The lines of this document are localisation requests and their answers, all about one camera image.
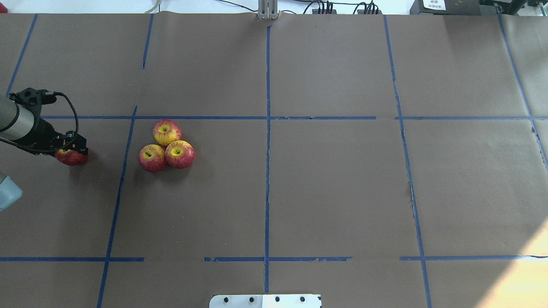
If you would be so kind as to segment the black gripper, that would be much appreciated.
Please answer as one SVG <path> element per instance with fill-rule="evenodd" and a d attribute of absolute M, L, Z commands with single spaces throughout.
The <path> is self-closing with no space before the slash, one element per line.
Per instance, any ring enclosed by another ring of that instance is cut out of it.
<path fill-rule="evenodd" d="M 32 154 L 54 155 L 60 150 L 72 150 L 82 155 L 88 155 L 87 140 L 79 134 L 80 123 L 75 121 L 75 129 L 65 134 L 57 132 L 46 120 L 39 120 L 33 131 L 30 152 Z"/>

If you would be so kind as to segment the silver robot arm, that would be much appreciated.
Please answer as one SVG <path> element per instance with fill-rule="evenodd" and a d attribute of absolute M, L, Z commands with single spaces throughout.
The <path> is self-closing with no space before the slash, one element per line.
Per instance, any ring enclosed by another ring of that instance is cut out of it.
<path fill-rule="evenodd" d="M 56 131 L 41 117 L 43 105 L 57 97 L 66 100 L 74 116 L 75 129 L 65 134 Z M 47 155 L 68 166 L 88 160 L 87 140 L 80 135 L 80 123 L 71 100 L 63 93 L 28 88 L 1 100 L 1 142 L 33 155 Z"/>

